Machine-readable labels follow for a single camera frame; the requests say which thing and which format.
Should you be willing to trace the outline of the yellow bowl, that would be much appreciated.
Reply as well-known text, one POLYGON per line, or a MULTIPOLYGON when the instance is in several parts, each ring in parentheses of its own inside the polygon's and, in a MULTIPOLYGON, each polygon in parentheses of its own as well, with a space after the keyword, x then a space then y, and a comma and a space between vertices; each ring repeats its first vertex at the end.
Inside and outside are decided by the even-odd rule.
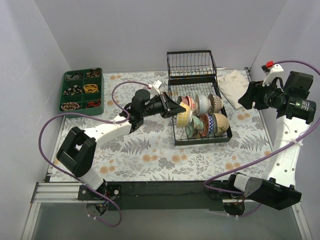
POLYGON ((182 128, 187 126, 193 119, 193 112, 188 104, 181 102, 179 104, 181 107, 185 109, 184 112, 180 112, 176 117, 176 126, 178 128, 182 128))

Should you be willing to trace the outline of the red floral bowl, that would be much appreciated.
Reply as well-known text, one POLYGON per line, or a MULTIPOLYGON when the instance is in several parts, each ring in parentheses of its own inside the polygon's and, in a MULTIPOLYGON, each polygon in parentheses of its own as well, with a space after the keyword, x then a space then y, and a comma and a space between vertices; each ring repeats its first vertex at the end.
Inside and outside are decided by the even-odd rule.
POLYGON ((186 105, 189 106, 189 108, 191 109, 193 115, 196 114, 196 112, 195 112, 195 110, 196 110, 196 103, 195 103, 194 99, 193 99, 191 96, 189 96, 189 95, 187 95, 187 96, 182 96, 182 97, 181 97, 181 101, 182 101, 184 104, 186 104, 186 105))

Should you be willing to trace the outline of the plain white bowl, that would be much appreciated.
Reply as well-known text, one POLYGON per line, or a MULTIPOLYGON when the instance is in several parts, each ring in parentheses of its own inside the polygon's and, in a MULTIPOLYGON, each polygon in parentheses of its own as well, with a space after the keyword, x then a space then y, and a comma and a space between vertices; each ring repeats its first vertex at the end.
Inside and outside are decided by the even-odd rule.
POLYGON ((211 106, 210 100, 204 94, 197 94, 195 96, 195 113, 197 116, 206 114, 211 106))

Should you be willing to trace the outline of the mint green bowl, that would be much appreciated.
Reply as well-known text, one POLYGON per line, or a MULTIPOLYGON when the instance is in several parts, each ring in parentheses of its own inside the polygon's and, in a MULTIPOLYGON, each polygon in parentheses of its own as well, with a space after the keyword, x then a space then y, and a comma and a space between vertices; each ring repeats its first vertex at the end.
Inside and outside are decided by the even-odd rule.
POLYGON ((186 136, 188 139, 200 134, 204 129, 203 122, 197 117, 193 116, 191 122, 185 127, 186 136))

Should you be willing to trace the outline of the black wire dish rack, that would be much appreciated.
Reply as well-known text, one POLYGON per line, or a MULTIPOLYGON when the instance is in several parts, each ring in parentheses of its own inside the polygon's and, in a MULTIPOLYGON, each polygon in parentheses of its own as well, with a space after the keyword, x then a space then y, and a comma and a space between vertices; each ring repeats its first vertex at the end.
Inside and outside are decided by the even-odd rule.
POLYGON ((190 109, 190 121, 173 117, 176 146, 227 143, 232 138, 217 83, 217 67, 210 50, 169 51, 166 54, 168 91, 177 103, 190 109))

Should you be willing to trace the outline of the brown patterned bowl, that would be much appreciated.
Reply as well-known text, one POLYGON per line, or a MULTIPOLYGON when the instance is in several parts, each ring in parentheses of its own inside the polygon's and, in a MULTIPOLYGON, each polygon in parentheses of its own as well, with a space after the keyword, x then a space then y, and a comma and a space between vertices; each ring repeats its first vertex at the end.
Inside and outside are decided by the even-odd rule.
POLYGON ((210 93, 208 95, 208 99, 210 100, 210 107, 208 110, 209 115, 213 115, 214 113, 219 113, 224 107, 224 102, 221 97, 210 93))

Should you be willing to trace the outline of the cream white bowl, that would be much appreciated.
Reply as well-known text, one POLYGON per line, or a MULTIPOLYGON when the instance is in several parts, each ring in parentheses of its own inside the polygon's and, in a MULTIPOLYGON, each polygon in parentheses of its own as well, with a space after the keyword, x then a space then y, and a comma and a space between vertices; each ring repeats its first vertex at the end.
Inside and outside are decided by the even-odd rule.
POLYGON ((222 136, 230 128, 230 123, 228 118, 221 113, 214 113, 212 118, 215 120, 216 130, 215 136, 222 136))

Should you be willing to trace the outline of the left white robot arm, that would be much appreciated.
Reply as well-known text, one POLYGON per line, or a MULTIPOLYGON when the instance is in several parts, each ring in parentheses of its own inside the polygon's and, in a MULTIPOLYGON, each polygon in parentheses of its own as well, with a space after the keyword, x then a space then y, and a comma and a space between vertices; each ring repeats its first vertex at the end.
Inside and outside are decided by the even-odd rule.
POLYGON ((186 108, 170 99, 166 92, 151 97, 148 90, 139 89, 125 110, 128 113, 122 111, 111 123, 86 129, 73 127, 57 152, 60 163, 85 184, 95 200, 103 199, 107 193, 106 181, 93 168, 95 151, 111 140, 136 131, 145 117, 159 114, 164 119, 170 118, 184 113, 186 108))

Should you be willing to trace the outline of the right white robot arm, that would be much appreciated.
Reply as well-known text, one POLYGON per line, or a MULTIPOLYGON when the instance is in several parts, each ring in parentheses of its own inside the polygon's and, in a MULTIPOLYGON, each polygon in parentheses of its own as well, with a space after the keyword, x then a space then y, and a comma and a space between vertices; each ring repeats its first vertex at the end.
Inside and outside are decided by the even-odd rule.
POLYGON ((231 174, 226 186, 230 198, 244 195, 246 199, 276 210, 283 210, 301 200, 302 193, 295 189, 295 170, 302 146, 302 141, 297 138, 307 132, 314 120, 316 103, 307 99, 313 78, 310 74, 291 71, 286 83, 280 87, 277 87, 277 82, 282 82, 280 77, 274 78, 268 86, 261 81, 249 84, 240 104, 258 110, 276 109, 273 149, 276 151, 289 143, 293 145, 277 154, 271 153, 261 178, 239 172, 231 174))

